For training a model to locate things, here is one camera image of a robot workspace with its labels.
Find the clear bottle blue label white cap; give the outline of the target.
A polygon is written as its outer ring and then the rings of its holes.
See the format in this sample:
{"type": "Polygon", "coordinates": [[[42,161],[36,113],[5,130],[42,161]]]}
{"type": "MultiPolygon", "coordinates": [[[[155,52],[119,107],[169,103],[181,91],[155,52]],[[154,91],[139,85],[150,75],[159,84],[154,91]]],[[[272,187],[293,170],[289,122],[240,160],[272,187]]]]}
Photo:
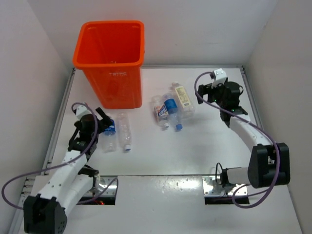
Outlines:
{"type": "Polygon", "coordinates": [[[116,151],[116,127],[115,122],[111,119],[112,124],[103,132],[103,149],[105,153],[116,151]]]}

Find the clear unlabelled bottle white cap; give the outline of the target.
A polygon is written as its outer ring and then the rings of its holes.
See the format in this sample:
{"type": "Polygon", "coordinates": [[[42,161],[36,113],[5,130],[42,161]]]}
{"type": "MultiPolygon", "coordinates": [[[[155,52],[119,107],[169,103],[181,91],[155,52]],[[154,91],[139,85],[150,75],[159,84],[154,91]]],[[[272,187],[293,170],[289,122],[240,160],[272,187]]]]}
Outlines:
{"type": "Polygon", "coordinates": [[[130,129],[129,118],[126,113],[117,114],[117,128],[119,143],[124,152],[129,152],[132,149],[132,135],[130,129]]]}

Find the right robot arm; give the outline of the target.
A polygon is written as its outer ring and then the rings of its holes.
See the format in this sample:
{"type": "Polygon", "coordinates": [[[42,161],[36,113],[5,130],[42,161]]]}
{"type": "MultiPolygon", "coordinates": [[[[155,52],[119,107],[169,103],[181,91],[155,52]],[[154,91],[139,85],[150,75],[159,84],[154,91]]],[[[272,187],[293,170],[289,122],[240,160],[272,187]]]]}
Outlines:
{"type": "Polygon", "coordinates": [[[220,174],[222,186],[247,184],[254,188],[269,187],[276,177],[276,185],[290,182],[290,152],[285,143],[273,145],[259,129],[251,126],[251,119],[241,106],[239,97],[243,93],[241,85],[225,81],[224,84],[212,84],[198,87],[197,102],[215,102],[220,110],[221,120],[234,131],[251,151],[249,165],[243,168],[225,168],[220,174]]]}

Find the clear bottle cream label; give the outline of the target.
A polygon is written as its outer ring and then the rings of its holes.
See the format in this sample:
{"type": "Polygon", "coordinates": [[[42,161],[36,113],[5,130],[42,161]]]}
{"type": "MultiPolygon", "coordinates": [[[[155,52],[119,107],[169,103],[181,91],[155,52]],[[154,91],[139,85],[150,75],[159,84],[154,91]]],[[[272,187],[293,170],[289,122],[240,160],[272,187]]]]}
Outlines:
{"type": "Polygon", "coordinates": [[[187,93],[186,88],[179,82],[172,82],[172,94],[177,103],[178,111],[182,118],[190,118],[195,113],[195,107],[187,93]]]}

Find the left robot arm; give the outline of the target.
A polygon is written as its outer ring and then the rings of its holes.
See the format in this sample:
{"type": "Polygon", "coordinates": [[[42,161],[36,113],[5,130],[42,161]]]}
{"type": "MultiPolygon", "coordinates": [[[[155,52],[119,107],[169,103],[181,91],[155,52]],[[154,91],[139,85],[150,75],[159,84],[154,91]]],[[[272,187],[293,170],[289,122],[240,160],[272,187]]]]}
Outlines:
{"type": "Polygon", "coordinates": [[[27,234],[62,234],[72,209],[98,181],[98,170],[87,163],[97,149],[99,135],[113,122],[100,107],[92,112],[86,104],[77,103],[73,112],[78,120],[62,166],[23,204],[27,234]]]}

